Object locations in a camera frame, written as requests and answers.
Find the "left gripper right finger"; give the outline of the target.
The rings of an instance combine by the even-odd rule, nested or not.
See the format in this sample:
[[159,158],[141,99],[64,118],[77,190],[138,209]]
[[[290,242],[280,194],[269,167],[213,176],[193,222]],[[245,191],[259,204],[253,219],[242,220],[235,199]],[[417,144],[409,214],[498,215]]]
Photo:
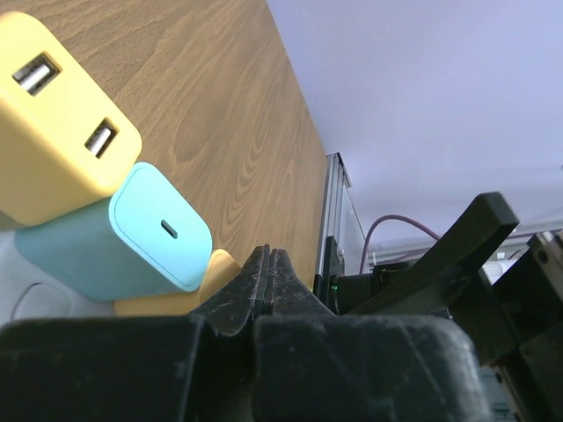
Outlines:
[[296,276],[288,253],[274,249],[268,268],[268,304],[271,316],[335,317]]

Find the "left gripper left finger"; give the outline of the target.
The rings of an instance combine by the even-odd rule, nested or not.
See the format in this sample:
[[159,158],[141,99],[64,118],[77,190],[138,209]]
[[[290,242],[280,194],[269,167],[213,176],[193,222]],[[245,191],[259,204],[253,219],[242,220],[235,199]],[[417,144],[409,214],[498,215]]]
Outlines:
[[270,258],[268,244],[256,247],[236,276],[189,316],[204,317],[215,332],[233,337],[257,317],[267,315],[271,311]]

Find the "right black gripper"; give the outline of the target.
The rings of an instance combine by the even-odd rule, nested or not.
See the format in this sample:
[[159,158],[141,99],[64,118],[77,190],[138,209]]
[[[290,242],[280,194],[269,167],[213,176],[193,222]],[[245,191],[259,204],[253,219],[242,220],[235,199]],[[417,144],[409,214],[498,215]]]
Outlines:
[[453,303],[454,321],[495,372],[516,419],[560,421],[562,235],[534,235],[495,283],[479,272],[518,224],[501,193],[477,195],[406,273],[350,313],[427,315]]

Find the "white power strip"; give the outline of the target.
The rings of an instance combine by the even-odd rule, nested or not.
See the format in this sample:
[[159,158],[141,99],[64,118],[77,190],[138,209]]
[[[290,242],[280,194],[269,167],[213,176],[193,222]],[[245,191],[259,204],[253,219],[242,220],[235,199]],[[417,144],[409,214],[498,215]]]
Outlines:
[[35,264],[54,245],[71,238],[59,220],[26,227],[1,214],[1,325],[32,318],[115,315],[112,302],[94,302]]

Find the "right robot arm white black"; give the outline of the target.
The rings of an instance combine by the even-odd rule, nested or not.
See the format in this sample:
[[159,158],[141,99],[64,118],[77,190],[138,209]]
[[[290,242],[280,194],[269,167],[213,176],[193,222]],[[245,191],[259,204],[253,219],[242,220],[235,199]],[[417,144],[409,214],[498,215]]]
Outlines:
[[491,367],[521,421],[562,418],[562,235],[526,236],[526,249],[496,277],[486,265],[519,221],[504,196],[477,195],[420,258],[334,274],[337,314],[430,315],[447,310]]

